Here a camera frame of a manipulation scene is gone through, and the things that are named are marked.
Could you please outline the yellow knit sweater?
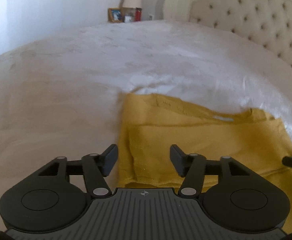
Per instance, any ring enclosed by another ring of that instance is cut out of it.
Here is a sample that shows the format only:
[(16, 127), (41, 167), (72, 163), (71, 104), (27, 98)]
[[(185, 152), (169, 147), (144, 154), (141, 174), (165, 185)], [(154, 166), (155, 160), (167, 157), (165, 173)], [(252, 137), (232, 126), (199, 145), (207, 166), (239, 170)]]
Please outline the yellow knit sweater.
[(292, 141), (281, 119), (258, 108), (224, 114), (160, 94), (125, 97), (118, 148), (119, 187), (181, 186), (169, 158), (171, 145), (185, 153), (241, 162), (282, 189), (291, 211), (284, 230), (292, 233)]

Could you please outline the white bed cover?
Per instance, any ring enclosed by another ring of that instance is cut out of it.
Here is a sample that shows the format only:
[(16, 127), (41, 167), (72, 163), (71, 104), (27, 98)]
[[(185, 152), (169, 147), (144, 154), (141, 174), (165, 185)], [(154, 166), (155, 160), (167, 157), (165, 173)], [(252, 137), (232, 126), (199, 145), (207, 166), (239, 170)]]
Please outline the white bed cover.
[(128, 93), (224, 113), (261, 108), (292, 139), (292, 66), (263, 46), (194, 23), (81, 28), (0, 55), (0, 197), (57, 156), (115, 143)]

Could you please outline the tufted cream headboard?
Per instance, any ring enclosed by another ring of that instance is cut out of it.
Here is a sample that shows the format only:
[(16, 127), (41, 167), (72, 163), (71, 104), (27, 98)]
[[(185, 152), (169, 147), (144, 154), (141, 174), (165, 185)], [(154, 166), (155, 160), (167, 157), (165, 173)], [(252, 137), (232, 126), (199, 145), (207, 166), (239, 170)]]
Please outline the tufted cream headboard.
[(292, 1), (196, 0), (189, 22), (230, 31), (263, 46), (292, 68)]

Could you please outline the small glass jar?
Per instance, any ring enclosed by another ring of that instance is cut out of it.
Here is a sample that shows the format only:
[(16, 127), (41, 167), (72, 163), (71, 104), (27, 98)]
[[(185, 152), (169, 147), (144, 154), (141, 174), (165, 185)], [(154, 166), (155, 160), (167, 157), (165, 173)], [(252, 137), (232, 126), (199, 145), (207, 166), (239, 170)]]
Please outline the small glass jar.
[(131, 22), (132, 22), (132, 17), (130, 15), (125, 15), (124, 23), (131, 23)]

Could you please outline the wooden picture frame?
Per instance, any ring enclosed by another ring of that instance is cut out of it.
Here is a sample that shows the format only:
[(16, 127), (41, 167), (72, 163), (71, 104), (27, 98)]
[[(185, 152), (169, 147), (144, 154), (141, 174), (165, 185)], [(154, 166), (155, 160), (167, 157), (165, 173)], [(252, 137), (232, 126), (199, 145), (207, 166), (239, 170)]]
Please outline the wooden picture frame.
[(109, 8), (108, 9), (109, 22), (121, 23), (124, 21), (124, 16), (121, 8)]

